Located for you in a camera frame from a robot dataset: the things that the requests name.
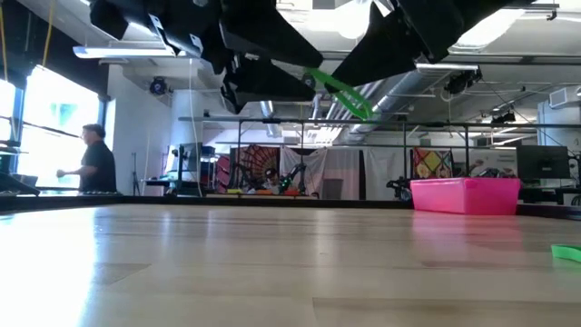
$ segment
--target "green object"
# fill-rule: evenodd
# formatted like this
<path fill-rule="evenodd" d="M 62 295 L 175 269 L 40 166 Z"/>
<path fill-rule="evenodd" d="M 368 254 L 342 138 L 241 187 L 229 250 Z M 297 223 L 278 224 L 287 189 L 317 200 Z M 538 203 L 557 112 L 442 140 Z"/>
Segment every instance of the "green object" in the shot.
<path fill-rule="evenodd" d="M 329 84 L 339 91 L 334 94 L 349 111 L 357 116 L 361 120 L 370 119 L 373 111 L 371 110 L 371 104 L 363 95 L 355 91 L 351 86 L 344 84 L 343 82 L 333 78 L 331 75 L 322 72 L 317 68 L 305 68 L 307 73 L 315 77 L 316 80 L 324 84 Z"/>
<path fill-rule="evenodd" d="M 573 260 L 581 263 L 581 246 L 551 245 L 553 258 Z"/>

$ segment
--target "fabric backdrop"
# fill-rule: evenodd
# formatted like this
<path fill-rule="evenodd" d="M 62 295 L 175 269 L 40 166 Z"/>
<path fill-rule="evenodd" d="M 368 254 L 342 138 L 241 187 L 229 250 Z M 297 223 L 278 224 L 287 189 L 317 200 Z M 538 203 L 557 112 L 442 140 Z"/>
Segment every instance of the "fabric backdrop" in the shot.
<path fill-rule="evenodd" d="M 323 180 L 329 179 L 342 180 L 341 200 L 358 200 L 359 149 L 329 149 Z"/>
<path fill-rule="evenodd" d="M 403 149 L 369 148 L 363 153 L 367 200 L 396 200 L 393 189 L 385 185 L 403 176 Z"/>
<path fill-rule="evenodd" d="M 239 169 L 234 168 L 233 164 L 238 160 L 238 149 L 231 150 L 231 186 L 240 184 L 242 174 Z M 248 169 L 249 177 L 255 183 L 262 184 L 266 180 L 264 173 L 269 168 L 279 169 L 279 155 L 280 149 L 278 147 L 265 147 L 258 145 L 250 145 L 242 147 L 240 152 L 240 164 Z"/>
<path fill-rule="evenodd" d="M 325 169 L 325 162 L 327 159 L 327 149 L 319 149 L 310 155 L 303 156 L 302 160 L 307 165 L 305 171 L 305 186 L 307 187 L 307 194 L 320 193 L 320 188 L 323 179 L 323 171 Z M 286 146 L 281 148 L 281 168 L 280 176 L 290 173 L 292 168 L 300 164 L 300 155 Z M 300 174 L 294 178 L 293 186 L 299 186 Z"/>
<path fill-rule="evenodd" d="M 414 178 L 452 177 L 452 152 L 414 148 Z"/>

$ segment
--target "wooden surface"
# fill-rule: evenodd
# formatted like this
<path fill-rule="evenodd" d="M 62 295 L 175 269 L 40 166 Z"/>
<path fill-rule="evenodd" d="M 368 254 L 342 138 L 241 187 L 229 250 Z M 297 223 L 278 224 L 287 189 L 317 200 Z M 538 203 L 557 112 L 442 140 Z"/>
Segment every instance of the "wooden surface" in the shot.
<path fill-rule="evenodd" d="M 0 326 L 577 326 L 581 223 L 117 205 L 0 216 Z"/>

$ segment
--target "curtain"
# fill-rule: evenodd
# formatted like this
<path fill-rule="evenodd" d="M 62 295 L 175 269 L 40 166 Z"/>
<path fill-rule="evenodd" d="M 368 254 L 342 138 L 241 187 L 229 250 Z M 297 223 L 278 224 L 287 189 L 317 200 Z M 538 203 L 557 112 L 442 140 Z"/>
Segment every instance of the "curtain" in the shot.
<path fill-rule="evenodd" d="M 319 149 L 312 154 L 304 155 L 302 157 L 303 162 L 307 165 L 307 170 L 305 171 L 305 186 L 307 187 L 307 194 L 320 192 L 327 152 L 327 149 Z M 280 176 L 290 173 L 296 164 L 300 164 L 300 154 L 297 154 L 292 149 L 283 146 L 281 148 Z M 294 178 L 293 185 L 298 186 L 299 181 L 300 175 L 297 174 Z"/>
<path fill-rule="evenodd" d="M 396 200 L 394 190 L 386 187 L 389 181 L 404 174 L 403 150 L 369 148 L 364 150 L 367 200 Z"/>
<path fill-rule="evenodd" d="M 330 149 L 327 153 L 323 180 L 341 180 L 341 200 L 359 199 L 359 150 Z M 325 198 L 325 187 L 321 189 Z"/>
<path fill-rule="evenodd" d="M 236 160 L 239 159 L 238 149 L 231 149 L 231 186 L 237 187 L 240 184 L 242 173 L 236 168 Z M 266 180 L 266 170 L 274 168 L 279 170 L 278 162 L 280 156 L 278 147 L 266 147 L 250 145 L 241 148 L 240 165 L 244 166 L 248 172 L 248 177 L 256 184 L 263 184 Z"/>

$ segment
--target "black shirt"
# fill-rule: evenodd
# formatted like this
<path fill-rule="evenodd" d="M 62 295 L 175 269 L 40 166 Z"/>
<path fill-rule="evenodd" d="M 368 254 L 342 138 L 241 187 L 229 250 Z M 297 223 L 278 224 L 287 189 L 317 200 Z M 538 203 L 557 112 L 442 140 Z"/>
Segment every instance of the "black shirt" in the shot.
<path fill-rule="evenodd" d="M 97 168 L 96 173 L 81 176 L 79 187 L 81 192 L 117 192 L 115 159 L 103 141 L 97 141 L 87 147 L 81 165 Z"/>

